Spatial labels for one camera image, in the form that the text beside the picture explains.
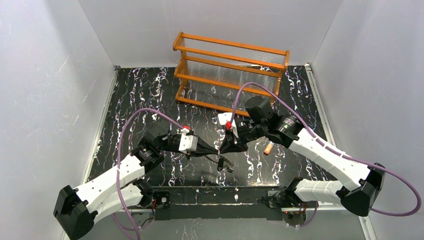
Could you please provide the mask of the metal oval keyring holder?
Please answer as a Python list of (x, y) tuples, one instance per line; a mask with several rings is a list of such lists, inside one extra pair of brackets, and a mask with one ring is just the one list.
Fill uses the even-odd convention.
[(228, 173), (232, 173), (234, 171), (234, 164), (224, 156), (219, 156), (218, 160), (212, 159), (207, 155), (202, 156), (201, 158), (215, 165), (219, 172), (226, 170)]

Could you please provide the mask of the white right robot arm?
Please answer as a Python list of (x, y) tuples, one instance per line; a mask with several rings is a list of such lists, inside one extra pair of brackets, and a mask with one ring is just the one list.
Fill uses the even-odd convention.
[(245, 107), (250, 120), (232, 119), (232, 113), (218, 114), (225, 132), (221, 154), (245, 152), (247, 144), (266, 137), (274, 144), (301, 154), (336, 179), (333, 181), (294, 178), (282, 191), (264, 197), (273, 205), (301, 205), (326, 202), (342, 205), (349, 212), (368, 216), (382, 188), (385, 172), (346, 159), (346, 154), (317, 135), (311, 135), (294, 115), (280, 115), (261, 96), (250, 98)]

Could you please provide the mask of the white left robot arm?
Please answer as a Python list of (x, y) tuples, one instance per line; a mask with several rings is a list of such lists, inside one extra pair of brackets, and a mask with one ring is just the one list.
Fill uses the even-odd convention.
[(87, 183), (75, 188), (67, 185), (58, 192), (53, 216), (69, 239), (82, 238), (99, 220), (123, 209), (123, 203), (151, 202), (153, 190), (141, 178), (162, 163), (165, 151), (188, 157), (219, 152), (186, 128), (178, 134), (149, 130), (119, 164)]

